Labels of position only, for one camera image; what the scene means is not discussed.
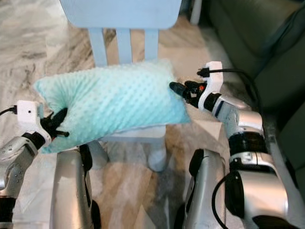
chair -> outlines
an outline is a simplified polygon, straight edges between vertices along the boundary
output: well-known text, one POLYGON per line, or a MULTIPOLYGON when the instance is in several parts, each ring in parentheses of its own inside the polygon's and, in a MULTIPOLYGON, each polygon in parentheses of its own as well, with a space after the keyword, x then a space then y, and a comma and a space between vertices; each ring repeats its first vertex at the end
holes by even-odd
MULTIPOLYGON (((130 29, 145 30, 145 59, 158 57, 159 30, 172 27, 178 18, 181 0, 61 0, 62 8, 68 20, 76 27, 87 28, 95 66, 107 65, 103 29, 116 28, 120 63, 132 62, 130 29)), ((154 171, 162 171, 166 162, 165 126, 138 128, 115 133, 101 141, 133 141, 151 144, 148 165, 154 171)), ((104 158, 106 153, 98 150, 98 144, 89 144, 94 148, 93 157, 99 152, 104 158)))

marble floor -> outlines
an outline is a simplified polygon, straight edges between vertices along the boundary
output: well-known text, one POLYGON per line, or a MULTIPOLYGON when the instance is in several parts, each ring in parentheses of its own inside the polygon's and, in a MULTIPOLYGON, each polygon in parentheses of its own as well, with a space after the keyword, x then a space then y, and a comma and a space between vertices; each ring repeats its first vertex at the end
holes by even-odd
MULTIPOLYGON (((105 30, 104 37, 108 62, 117 63, 115 31, 105 30)), ((134 61, 144 57, 143 38, 142 31, 132 31, 134 61)), ((196 70, 211 60, 231 66, 214 31, 192 26, 184 16, 160 32, 159 57, 171 59, 180 81, 196 77, 196 70)), ((31 87, 41 77, 94 66, 87 31, 69 24, 58 0, 0 0, 0 60, 0 110, 19 99, 43 103, 31 87)), ((222 90, 248 100, 236 75, 226 77, 222 90)), ((161 173, 147 167, 146 144, 103 143, 110 162, 90 171, 103 228, 173 228, 191 178, 188 165, 194 150, 211 149, 228 159, 221 123, 187 108, 197 122, 167 126, 167 167, 161 173)), ((0 118, 0 145, 21 133, 15 116, 0 118)), ((15 208, 15 228, 49 227, 55 160, 56 155, 39 154, 28 169, 15 208)), ((243 228, 230 214, 227 225, 243 228)))

chair leg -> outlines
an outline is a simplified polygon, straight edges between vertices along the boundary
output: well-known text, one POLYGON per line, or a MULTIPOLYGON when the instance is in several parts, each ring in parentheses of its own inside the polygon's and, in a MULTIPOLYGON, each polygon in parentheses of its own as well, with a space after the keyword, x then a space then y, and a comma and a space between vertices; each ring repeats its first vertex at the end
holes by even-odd
POLYGON ((148 156, 148 166, 155 172, 161 172, 166 166, 165 138, 157 143, 151 143, 148 156))
POLYGON ((92 169, 101 169, 109 161, 107 152, 103 149, 99 141, 94 140, 87 143, 92 156, 92 169))

chair seat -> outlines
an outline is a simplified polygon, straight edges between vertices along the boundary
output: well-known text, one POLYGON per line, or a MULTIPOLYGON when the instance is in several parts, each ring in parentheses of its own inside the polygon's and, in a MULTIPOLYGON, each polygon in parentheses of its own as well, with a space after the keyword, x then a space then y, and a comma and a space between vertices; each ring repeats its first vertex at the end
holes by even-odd
POLYGON ((117 132, 113 135, 101 138, 105 142, 143 142, 153 143, 162 140, 165 136, 164 125, 136 128, 128 131, 117 132))

